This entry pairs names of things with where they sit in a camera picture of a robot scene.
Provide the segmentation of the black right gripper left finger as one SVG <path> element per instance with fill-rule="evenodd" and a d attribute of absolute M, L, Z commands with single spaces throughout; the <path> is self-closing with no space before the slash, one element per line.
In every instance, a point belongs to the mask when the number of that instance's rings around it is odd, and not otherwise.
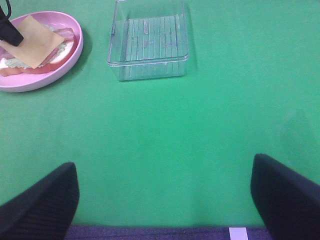
<path fill-rule="evenodd" d="M 80 198 L 76 165 L 66 162 L 0 207 L 2 240 L 63 240 Z"/>

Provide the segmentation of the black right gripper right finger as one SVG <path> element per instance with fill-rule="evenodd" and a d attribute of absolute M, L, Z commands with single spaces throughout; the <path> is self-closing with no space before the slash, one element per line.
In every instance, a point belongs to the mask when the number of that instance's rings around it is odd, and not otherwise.
<path fill-rule="evenodd" d="M 254 205 L 274 240 L 320 238 L 320 186 L 267 154 L 254 156 Z"/>

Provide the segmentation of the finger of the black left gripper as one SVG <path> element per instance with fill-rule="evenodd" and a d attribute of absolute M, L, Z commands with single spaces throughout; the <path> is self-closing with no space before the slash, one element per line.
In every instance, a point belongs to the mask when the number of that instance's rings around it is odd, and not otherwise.
<path fill-rule="evenodd" d="M 11 6 L 7 6 L 7 14 L 0 8 L 0 39 L 6 43 L 17 47 L 24 39 L 22 34 L 10 22 L 9 18 L 12 14 Z"/>

